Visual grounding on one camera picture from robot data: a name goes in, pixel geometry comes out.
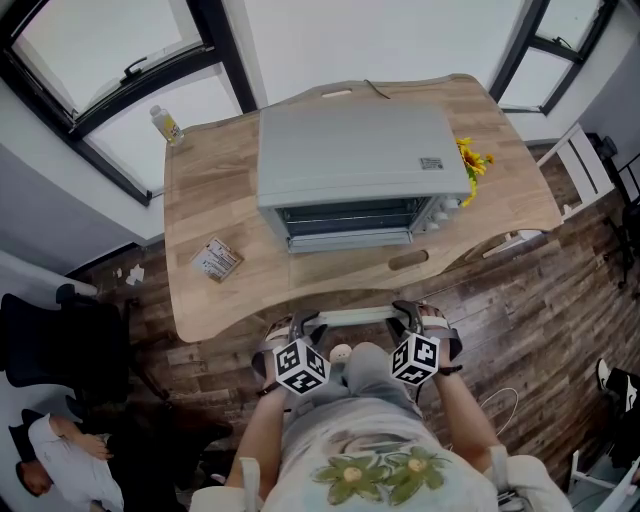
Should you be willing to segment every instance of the oven window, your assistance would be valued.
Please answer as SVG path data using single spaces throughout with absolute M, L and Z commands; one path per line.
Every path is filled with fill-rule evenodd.
M 429 197 L 378 199 L 280 208 L 291 236 L 320 235 L 362 229 L 409 228 Z

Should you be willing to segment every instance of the gray shorts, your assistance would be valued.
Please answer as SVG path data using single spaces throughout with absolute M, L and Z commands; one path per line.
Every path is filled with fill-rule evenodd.
M 417 419 L 422 419 L 420 409 L 409 396 L 404 384 L 389 373 L 389 355 L 378 345 L 364 342 L 353 349 L 346 365 L 331 366 L 329 382 L 294 400 L 285 430 L 306 415 L 322 414 L 319 408 L 339 400 L 357 398 L 379 398 L 416 415 Z

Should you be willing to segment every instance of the window handle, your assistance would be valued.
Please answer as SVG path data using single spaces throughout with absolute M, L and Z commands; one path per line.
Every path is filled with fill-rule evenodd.
M 136 64 L 140 64 L 141 62 L 144 62 L 145 60 L 147 60 L 146 57 L 142 57 L 141 59 L 138 59 L 135 62 L 132 62 L 131 64 L 129 64 L 126 68 L 124 68 L 124 78 L 122 80 L 120 80 L 121 84 L 124 84 L 128 81 L 130 81 L 131 79 L 133 79 L 134 76 L 142 73 L 142 69 L 137 68 L 137 69 L 131 69 L 133 66 L 135 66 Z

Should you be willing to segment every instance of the office chair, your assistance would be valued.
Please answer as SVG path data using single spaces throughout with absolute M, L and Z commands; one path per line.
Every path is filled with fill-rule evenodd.
M 623 277 L 618 283 L 618 288 L 622 289 L 627 284 L 627 274 L 633 267 L 635 258 L 640 257 L 640 197 L 624 207 L 621 226 L 616 226 L 609 217 L 603 222 L 611 226 L 619 242 L 618 247 L 604 255 L 604 261 L 609 261 L 612 255 L 622 252 Z M 634 298 L 639 296 L 638 292 L 634 294 Z
M 135 359 L 129 344 L 130 308 L 122 318 L 113 304 L 78 295 L 73 285 L 56 292 L 59 310 L 42 309 L 11 294 L 0 305 L 0 371 L 12 386 L 59 384 L 76 391 L 83 405 L 124 402 L 129 369 L 163 402 L 158 389 Z

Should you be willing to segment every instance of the black window frame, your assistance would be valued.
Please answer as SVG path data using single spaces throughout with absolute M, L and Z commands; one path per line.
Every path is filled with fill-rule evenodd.
M 158 89 L 216 64 L 224 66 L 242 112 L 257 110 L 222 0 L 185 0 L 202 44 L 143 72 L 134 72 L 117 90 L 73 119 L 12 50 L 15 40 L 48 1 L 14 1 L 0 19 L 0 78 L 67 146 L 142 205 L 149 205 L 151 192 L 136 186 L 84 137 Z
M 561 37 L 549 40 L 537 35 L 540 23 L 542 23 L 542 19 L 551 1 L 552 0 L 533 0 L 531 4 L 529 4 L 529 8 L 523 17 L 520 30 L 514 38 L 513 45 L 509 49 L 509 52 L 507 52 L 502 66 L 489 89 L 489 95 L 496 103 L 500 102 L 502 95 L 507 90 L 507 87 L 509 87 L 511 80 L 516 74 L 529 48 L 534 48 L 565 59 L 571 62 L 571 67 L 556 85 L 544 105 L 539 105 L 537 110 L 535 108 L 503 107 L 502 110 L 504 112 L 542 113 L 548 115 L 580 73 L 582 66 L 584 66 L 593 49 L 598 44 L 600 36 L 602 36 L 605 28 L 607 28 L 611 16 L 618 6 L 618 0 L 603 0 L 600 7 L 598 7 L 596 17 L 591 24 L 589 32 L 580 45 L 580 49 L 576 51 L 563 44 Z

